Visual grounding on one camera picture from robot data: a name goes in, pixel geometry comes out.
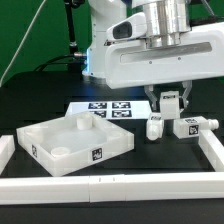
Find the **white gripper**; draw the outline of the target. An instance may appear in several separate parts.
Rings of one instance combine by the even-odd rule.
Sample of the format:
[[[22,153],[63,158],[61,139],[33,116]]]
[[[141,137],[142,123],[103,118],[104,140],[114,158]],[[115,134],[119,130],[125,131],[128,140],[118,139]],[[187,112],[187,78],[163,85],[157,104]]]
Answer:
[[[182,82],[185,109],[192,81],[224,76],[224,22],[193,27],[172,47],[147,49],[143,39],[112,44],[105,55],[105,77],[112,88],[145,86],[153,111],[158,109],[156,84]]]

